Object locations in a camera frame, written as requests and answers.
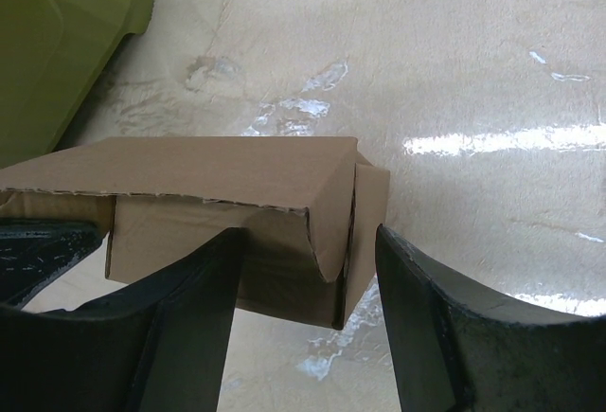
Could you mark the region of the cardboard box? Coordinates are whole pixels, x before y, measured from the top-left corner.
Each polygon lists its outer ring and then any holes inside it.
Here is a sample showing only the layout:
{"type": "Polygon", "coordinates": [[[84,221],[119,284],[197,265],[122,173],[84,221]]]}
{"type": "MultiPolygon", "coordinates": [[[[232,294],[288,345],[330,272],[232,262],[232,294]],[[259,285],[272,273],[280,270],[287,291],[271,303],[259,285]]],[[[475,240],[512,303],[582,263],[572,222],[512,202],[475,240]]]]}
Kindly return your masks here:
{"type": "Polygon", "coordinates": [[[245,228],[238,306],[340,330],[375,273],[389,182],[353,137],[115,137],[3,168],[1,213],[94,223],[125,284],[245,228]]]}

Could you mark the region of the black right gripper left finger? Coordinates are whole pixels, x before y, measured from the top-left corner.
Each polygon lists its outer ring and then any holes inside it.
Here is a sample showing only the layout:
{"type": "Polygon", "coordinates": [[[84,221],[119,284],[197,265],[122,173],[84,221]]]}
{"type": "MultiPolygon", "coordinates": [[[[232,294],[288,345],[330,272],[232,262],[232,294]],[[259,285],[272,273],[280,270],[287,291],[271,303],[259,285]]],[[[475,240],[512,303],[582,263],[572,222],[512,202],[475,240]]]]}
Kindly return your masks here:
{"type": "Polygon", "coordinates": [[[5,411],[213,411],[246,234],[191,254],[77,309],[1,303],[5,411]]]}

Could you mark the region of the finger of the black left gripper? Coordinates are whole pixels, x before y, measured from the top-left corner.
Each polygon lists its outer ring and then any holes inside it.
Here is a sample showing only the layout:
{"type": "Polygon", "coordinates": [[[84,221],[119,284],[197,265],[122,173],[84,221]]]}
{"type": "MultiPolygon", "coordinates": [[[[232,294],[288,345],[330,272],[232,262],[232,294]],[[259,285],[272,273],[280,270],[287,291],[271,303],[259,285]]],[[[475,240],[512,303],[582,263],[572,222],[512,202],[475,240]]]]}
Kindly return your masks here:
{"type": "Polygon", "coordinates": [[[95,224],[52,219],[1,220],[1,303],[21,309],[101,245],[95,224]]]}

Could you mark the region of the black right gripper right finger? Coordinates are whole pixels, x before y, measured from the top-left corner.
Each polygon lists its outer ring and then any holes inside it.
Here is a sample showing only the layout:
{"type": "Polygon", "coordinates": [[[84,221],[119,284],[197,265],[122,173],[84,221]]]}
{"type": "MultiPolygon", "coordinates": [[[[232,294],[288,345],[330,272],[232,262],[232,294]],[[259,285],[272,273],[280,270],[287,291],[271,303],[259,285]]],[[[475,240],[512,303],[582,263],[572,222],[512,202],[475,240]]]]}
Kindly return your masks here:
{"type": "Polygon", "coordinates": [[[393,230],[375,262],[404,411],[601,411],[605,319],[493,290],[393,230]]]}

